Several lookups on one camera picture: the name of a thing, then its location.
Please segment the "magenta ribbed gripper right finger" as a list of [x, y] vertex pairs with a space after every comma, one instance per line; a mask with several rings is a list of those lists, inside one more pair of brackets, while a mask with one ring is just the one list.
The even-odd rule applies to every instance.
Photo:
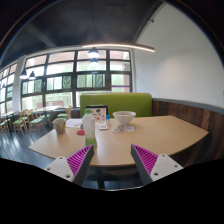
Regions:
[[155, 182], [182, 169], [182, 166], [167, 154], [155, 154], [132, 144], [131, 155], [144, 185]]

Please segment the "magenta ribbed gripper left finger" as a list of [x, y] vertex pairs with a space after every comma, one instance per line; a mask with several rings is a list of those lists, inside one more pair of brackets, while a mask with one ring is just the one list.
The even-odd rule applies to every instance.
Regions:
[[57, 157], [45, 171], [81, 186], [93, 155], [94, 147], [89, 145], [68, 157]]

